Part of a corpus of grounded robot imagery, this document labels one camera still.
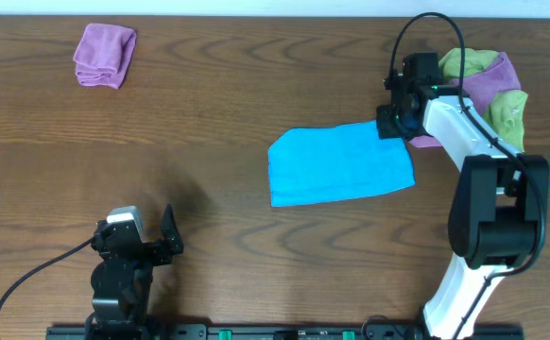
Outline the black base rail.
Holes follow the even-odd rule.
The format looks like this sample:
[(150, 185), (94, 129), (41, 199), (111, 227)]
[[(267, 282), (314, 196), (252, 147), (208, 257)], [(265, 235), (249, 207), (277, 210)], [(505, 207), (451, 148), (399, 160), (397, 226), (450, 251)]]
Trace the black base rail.
[(176, 324), (139, 331), (105, 331), (96, 325), (55, 326), (46, 330), (46, 340), (152, 339), (152, 340), (428, 340), (427, 331), (415, 325), (376, 323), (368, 326), (283, 327)]

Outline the folded purple cloth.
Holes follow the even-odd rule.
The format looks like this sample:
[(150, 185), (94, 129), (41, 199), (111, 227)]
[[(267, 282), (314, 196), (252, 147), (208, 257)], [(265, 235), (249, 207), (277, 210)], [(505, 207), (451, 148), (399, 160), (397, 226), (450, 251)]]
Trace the folded purple cloth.
[(120, 25), (88, 24), (73, 56), (80, 85), (119, 89), (135, 49), (137, 34)]

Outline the blue microfiber cloth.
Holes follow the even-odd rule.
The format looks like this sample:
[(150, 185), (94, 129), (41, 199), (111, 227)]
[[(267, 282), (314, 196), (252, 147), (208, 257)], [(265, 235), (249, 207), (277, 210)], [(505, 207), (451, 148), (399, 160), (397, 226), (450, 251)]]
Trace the blue microfiber cloth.
[(292, 128), (267, 158), (274, 208), (387, 195), (415, 184), (404, 142), (382, 139), (373, 120)]

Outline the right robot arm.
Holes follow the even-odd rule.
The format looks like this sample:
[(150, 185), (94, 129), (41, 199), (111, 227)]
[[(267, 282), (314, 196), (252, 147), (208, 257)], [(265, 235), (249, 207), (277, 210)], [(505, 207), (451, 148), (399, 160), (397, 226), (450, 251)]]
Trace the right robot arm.
[(391, 70), (391, 102), (377, 110), (384, 138), (431, 136), (459, 180), (447, 222), (454, 252), (434, 296), (407, 339), (507, 339), (520, 332), (475, 321), (502, 280), (528, 270), (544, 245), (550, 168), (524, 155), (480, 117), (468, 94), (446, 85), (438, 68)]

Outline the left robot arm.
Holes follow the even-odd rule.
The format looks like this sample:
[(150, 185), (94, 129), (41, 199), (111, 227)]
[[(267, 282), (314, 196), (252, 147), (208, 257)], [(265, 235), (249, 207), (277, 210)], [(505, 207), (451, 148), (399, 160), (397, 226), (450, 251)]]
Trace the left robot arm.
[(162, 238), (145, 242), (138, 209), (112, 210), (96, 223), (91, 248), (102, 262), (91, 275), (94, 312), (87, 318), (86, 339), (165, 339), (168, 327), (147, 314), (153, 269), (169, 265), (184, 250), (174, 212), (167, 205), (160, 225)]

